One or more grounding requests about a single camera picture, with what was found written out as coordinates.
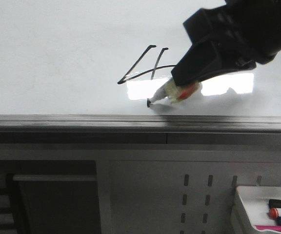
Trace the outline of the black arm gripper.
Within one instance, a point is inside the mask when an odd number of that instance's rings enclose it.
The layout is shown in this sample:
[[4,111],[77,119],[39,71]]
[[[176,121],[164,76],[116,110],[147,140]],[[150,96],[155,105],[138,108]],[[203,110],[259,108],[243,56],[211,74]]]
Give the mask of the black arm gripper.
[[231,18],[255,52],[256,62],[269,63],[281,51],[281,0],[227,0],[226,6],[201,8],[183,23],[193,46],[171,71],[177,86],[257,67],[239,52],[206,41],[231,29]]

